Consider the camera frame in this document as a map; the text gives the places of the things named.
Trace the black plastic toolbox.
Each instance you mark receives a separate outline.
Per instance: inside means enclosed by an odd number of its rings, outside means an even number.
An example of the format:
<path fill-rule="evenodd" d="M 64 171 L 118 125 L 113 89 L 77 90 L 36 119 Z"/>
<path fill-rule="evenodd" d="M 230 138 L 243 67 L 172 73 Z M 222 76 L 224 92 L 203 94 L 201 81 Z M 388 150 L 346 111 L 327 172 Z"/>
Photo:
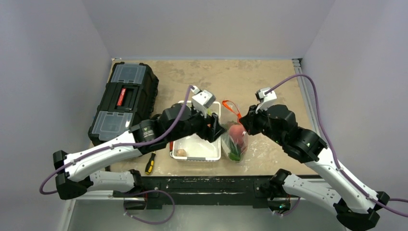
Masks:
<path fill-rule="evenodd" d="M 97 146 L 110 141 L 150 118 L 158 84 L 158 77 L 147 64 L 115 63 L 88 130 L 91 143 Z"/>

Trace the black base bar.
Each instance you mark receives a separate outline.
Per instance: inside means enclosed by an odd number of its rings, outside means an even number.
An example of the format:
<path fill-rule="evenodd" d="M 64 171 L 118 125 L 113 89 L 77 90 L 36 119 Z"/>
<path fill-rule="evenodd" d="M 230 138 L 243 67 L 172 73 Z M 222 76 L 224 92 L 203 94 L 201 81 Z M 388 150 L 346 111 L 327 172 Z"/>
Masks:
<path fill-rule="evenodd" d="M 113 192 L 129 209 L 164 205 L 235 205 L 286 211 L 298 201 L 271 176 L 142 177 L 128 193 Z"/>

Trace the front aluminium rail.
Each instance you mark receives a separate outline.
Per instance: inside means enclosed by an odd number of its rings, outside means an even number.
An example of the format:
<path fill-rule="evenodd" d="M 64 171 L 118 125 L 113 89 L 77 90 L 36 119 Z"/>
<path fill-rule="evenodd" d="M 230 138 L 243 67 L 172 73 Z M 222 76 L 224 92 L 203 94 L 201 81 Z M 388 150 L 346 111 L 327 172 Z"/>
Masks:
<path fill-rule="evenodd" d="M 123 199 L 93 192 L 66 203 L 61 231 L 344 231 L 335 217 L 301 200 L 289 215 L 251 206 L 178 205 L 171 220 L 149 225 L 124 215 Z"/>

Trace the aluminium rail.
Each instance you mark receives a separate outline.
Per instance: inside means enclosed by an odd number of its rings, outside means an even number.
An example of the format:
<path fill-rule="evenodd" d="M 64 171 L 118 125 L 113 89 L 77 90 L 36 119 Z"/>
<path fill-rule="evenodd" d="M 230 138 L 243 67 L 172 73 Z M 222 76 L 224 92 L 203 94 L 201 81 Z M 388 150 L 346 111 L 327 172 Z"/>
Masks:
<path fill-rule="evenodd" d="M 171 220 L 149 225 L 124 215 L 123 199 L 93 192 L 66 203 L 61 231 L 344 231 L 335 217 L 301 200 L 289 215 L 251 206 L 178 205 Z"/>
<path fill-rule="evenodd" d="M 296 74 L 302 74 L 300 59 L 292 59 L 293 68 Z M 308 90 L 308 79 L 305 77 L 298 77 L 297 82 L 299 84 L 300 92 L 304 101 L 306 108 L 306 113 L 311 123 L 312 130 L 314 130 L 318 135 L 320 135 L 319 124 L 317 122 L 317 117 L 314 112 L 313 103 L 311 99 L 311 93 Z"/>

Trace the right aluminium rail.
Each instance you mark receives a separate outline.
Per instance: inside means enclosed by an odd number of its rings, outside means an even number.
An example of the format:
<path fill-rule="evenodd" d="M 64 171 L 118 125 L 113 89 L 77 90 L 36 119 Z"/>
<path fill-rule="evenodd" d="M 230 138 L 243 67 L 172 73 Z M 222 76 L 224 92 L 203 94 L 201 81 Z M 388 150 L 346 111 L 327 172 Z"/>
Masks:
<path fill-rule="evenodd" d="M 302 74 L 300 59 L 292 59 L 293 68 L 296 74 Z M 297 82 L 299 84 L 300 92 L 304 101 L 306 108 L 306 113 L 311 123 L 312 130 L 314 130 L 318 135 L 320 135 L 319 124 L 317 122 L 317 117 L 314 112 L 313 103 L 311 99 L 311 93 L 308 90 L 308 79 L 305 77 L 298 77 Z"/>

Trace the small beige mushroom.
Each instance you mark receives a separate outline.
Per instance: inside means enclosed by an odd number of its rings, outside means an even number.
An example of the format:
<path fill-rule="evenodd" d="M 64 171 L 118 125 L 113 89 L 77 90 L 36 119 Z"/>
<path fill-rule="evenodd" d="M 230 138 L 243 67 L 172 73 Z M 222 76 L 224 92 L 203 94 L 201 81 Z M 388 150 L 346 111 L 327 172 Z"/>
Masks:
<path fill-rule="evenodd" d="M 174 156 L 176 156 L 176 157 L 186 157 L 187 152 L 184 149 L 177 149 L 176 152 L 174 153 Z"/>

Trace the yellow black screwdriver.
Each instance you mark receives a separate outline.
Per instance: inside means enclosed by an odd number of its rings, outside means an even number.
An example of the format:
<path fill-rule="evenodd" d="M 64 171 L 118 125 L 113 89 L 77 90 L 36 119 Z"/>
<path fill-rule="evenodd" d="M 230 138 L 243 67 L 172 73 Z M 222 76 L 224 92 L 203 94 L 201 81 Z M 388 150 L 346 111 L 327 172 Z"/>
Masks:
<path fill-rule="evenodd" d="M 154 163 L 155 163 L 155 157 L 156 157 L 156 152 L 152 152 L 151 156 L 149 158 L 148 163 L 146 164 L 145 167 L 145 174 L 150 175 L 153 171 Z"/>

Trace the white plastic basket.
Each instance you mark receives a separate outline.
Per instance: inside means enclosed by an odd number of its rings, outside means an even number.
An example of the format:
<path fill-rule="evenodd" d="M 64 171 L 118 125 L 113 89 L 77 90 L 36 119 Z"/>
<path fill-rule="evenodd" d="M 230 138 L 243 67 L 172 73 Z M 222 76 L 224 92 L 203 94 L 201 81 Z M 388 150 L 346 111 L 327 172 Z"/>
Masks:
<path fill-rule="evenodd" d="M 177 149 L 184 149 L 187 156 L 174 156 Z M 179 161 L 218 161 L 221 159 L 221 140 L 218 138 L 214 142 L 208 142 L 194 134 L 174 141 L 173 152 L 169 152 L 169 154 Z"/>

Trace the pink peach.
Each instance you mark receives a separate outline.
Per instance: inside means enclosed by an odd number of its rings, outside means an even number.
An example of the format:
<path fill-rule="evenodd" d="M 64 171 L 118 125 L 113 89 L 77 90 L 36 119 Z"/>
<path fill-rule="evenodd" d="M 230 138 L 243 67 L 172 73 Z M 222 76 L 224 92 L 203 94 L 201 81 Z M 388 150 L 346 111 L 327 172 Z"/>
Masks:
<path fill-rule="evenodd" d="M 241 124 L 235 124 L 229 128 L 229 137 L 235 145 L 241 147 L 247 145 L 248 138 L 246 136 L 246 130 Z"/>

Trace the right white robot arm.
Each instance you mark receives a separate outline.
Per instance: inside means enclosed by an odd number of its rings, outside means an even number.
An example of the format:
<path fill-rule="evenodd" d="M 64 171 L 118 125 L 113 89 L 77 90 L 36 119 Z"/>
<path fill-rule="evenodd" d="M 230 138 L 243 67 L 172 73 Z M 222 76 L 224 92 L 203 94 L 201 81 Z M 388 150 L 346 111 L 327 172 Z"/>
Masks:
<path fill-rule="evenodd" d="M 249 135 L 261 133 L 270 138 L 289 157 L 314 170 L 330 185 L 321 187 L 279 169 L 270 180 L 274 195 L 287 193 L 313 202 L 334 214 L 351 231 L 367 231 L 377 225 L 380 219 L 377 203 L 387 204 L 389 195 L 365 186 L 335 161 L 327 143 L 314 131 L 298 126 L 295 113 L 287 106 L 277 104 L 258 112 L 252 105 L 239 122 Z"/>

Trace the clear orange zip bag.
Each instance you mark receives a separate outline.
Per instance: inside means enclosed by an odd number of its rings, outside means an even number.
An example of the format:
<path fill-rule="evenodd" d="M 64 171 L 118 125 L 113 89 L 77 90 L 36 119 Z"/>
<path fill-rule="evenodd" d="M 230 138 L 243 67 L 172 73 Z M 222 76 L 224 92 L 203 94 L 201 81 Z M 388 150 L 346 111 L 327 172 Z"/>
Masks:
<path fill-rule="evenodd" d="M 223 100 L 221 105 L 221 125 L 226 129 L 226 133 L 221 136 L 222 152 L 230 161 L 239 163 L 247 151 L 249 135 L 240 123 L 242 114 L 238 106 L 230 100 Z"/>

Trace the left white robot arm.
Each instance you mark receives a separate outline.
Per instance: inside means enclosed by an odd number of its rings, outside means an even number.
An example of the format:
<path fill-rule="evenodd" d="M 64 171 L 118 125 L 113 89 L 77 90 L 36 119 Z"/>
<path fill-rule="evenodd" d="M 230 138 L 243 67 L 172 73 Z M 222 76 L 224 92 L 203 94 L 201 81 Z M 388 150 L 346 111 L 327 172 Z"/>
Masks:
<path fill-rule="evenodd" d="M 141 121 L 118 137 L 88 150 L 53 153 L 56 191 L 63 200 L 84 195 L 95 183 L 91 175 L 103 167 L 166 148 L 168 143 L 196 134 L 209 143 L 226 133 L 216 113 L 202 115 L 176 103 L 156 118 Z"/>

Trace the green leafy vegetable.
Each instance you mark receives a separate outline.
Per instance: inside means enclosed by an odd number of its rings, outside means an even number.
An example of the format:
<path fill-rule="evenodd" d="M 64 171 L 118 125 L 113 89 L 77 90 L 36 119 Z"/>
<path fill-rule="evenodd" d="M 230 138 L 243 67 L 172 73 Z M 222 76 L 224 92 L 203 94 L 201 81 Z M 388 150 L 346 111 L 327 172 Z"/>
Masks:
<path fill-rule="evenodd" d="M 240 162 L 242 160 L 242 147 L 239 145 L 228 144 L 227 145 L 227 157 L 231 161 Z"/>

